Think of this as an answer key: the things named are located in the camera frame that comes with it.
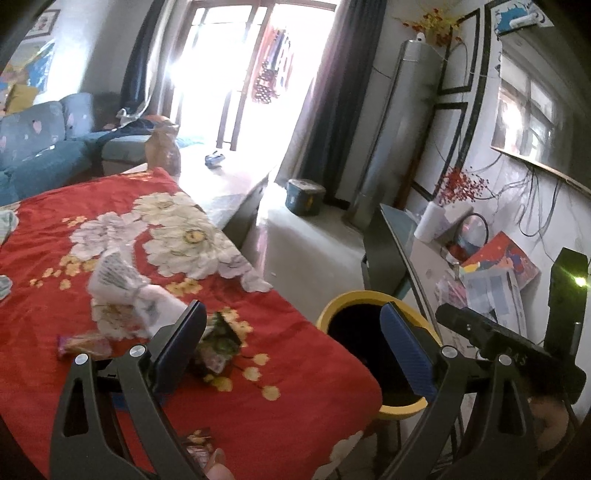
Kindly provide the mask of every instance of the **blanket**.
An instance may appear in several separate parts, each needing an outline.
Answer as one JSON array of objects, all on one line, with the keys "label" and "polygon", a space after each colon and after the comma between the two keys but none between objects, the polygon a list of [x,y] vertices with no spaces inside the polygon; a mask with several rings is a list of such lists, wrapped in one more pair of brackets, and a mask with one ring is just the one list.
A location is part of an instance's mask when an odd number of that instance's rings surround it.
[{"label": "blanket", "polygon": [[[264,282],[163,170],[46,192],[17,215],[0,252],[14,282],[0,303],[0,415],[43,474],[70,369],[56,357],[56,337],[107,331],[120,339],[115,355],[145,341],[129,338],[125,311],[91,305],[86,291],[100,254],[121,243],[152,284],[221,312],[241,340],[221,375],[204,382],[187,373],[164,405],[179,436],[209,429],[237,479],[321,480],[377,414],[381,392],[369,371]],[[150,469],[131,418],[118,419],[134,461]]]}]

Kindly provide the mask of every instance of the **dried flower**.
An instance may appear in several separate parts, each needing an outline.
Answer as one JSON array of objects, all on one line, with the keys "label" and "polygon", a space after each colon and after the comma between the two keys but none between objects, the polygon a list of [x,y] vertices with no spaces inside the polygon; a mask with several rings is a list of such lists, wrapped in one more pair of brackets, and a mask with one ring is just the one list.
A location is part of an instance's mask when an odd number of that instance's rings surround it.
[{"label": "dried flower", "polygon": [[405,27],[411,27],[415,32],[431,34],[432,36],[427,35],[427,38],[432,38],[439,47],[450,44],[453,38],[456,40],[459,38],[451,35],[452,30],[459,29],[459,17],[448,16],[445,9],[424,10],[424,14],[419,21],[407,21],[400,18],[397,18],[397,20],[400,20]]},{"label": "dried flower", "polygon": [[443,177],[439,203],[445,206],[463,200],[474,202],[488,188],[488,184],[488,180],[480,175],[467,173],[461,168],[451,168]]}]

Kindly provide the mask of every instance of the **metal bolt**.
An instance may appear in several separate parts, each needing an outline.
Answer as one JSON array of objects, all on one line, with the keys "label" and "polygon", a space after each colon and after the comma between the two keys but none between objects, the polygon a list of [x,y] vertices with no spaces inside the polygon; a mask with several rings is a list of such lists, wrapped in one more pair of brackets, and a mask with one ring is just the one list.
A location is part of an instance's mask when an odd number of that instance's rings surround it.
[{"label": "metal bolt", "polygon": [[511,360],[511,357],[509,355],[499,355],[499,362],[501,362],[503,365],[505,365],[506,367],[508,367],[509,365],[511,365],[513,363],[513,360]]},{"label": "metal bolt", "polygon": [[452,346],[445,346],[441,349],[443,356],[447,358],[455,358],[457,357],[457,350]]},{"label": "metal bolt", "polygon": [[133,357],[142,356],[146,351],[146,347],[143,345],[135,345],[129,349],[129,354]]},{"label": "metal bolt", "polygon": [[81,353],[74,359],[76,365],[84,365],[88,361],[88,355]]}]

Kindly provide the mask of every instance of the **throw pillow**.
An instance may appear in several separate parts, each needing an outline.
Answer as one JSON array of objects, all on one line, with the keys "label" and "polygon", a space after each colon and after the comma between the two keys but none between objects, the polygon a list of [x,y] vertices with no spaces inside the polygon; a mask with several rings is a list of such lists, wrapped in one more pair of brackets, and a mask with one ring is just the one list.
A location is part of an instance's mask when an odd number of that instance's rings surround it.
[{"label": "throw pillow", "polygon": [[35,97],[39,93],[37,87],[27,85],[15,85],[10,90],[6,101],[6,114],[19,113],[33,106]]}]

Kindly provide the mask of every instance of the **red book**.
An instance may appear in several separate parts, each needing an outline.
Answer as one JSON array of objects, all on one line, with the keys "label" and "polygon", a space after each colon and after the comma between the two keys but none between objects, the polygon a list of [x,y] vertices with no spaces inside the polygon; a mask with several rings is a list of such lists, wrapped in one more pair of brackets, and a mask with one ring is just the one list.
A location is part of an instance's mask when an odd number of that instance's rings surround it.
[{"label": "red book", "polygon": [[521,290],[540,273],[529,257],[505,232],[495,237],[462,264],[466,273],[501,267],[512,268]]}]

